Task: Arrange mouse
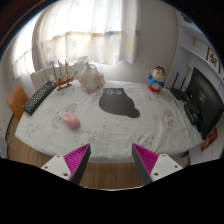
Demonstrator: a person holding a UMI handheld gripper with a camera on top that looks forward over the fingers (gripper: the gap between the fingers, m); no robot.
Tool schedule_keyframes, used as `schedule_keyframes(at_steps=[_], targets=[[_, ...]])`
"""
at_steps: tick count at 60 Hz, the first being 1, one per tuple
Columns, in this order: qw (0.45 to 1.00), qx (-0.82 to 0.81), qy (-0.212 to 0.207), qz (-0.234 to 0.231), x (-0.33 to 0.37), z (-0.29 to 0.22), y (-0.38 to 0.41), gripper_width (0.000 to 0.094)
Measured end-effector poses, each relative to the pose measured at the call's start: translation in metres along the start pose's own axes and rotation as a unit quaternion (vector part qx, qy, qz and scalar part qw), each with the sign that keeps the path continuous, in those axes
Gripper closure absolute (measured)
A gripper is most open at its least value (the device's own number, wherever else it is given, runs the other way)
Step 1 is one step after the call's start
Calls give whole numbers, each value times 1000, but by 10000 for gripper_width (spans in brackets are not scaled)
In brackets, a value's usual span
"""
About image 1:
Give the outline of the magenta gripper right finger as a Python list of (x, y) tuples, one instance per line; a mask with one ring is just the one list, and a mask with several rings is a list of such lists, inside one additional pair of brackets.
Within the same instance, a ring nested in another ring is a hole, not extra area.
[(158, 155), (137, 144), (132, 144), (132, 156), (144, 185), (182, 169), (182, 167), (167, 154)]

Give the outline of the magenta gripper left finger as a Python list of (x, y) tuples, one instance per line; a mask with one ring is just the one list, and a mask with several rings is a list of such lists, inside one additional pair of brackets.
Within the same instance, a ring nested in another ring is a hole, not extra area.
[(90, 145), (86, 144), (71, 151), (65, 156), (55, 155), (42, 166), (42, 169), (79, 185), (90, 154)]

